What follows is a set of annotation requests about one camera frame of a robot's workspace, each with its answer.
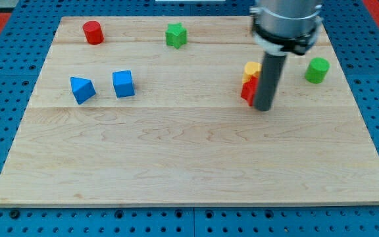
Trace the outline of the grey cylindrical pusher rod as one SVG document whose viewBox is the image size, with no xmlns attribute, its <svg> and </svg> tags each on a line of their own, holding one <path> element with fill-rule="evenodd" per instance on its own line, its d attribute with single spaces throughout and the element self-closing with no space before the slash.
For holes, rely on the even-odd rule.
<svg viewBox="0 0 379 237">
<path fill-rule="evenodd" d="M 262 71 L 253 98 L 253 106 L 259 111 L 269 111 L 276 93 L 276 88 L 286 61 L 287 55 L 265 53 Z"/>
</svg>

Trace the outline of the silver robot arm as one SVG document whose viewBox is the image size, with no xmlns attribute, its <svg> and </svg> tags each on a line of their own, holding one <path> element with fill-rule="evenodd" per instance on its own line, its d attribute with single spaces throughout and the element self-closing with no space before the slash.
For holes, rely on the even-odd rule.
<svg viewBox="0 0 379 237">
<path fill-rule="evenodd" d="M 316 43 L 322 0 L 258 0 L 250 7 L 251 34 L 265 54 L 253 106 L 269 111 L 289 53 L 305 55 Z"/>
</svg>

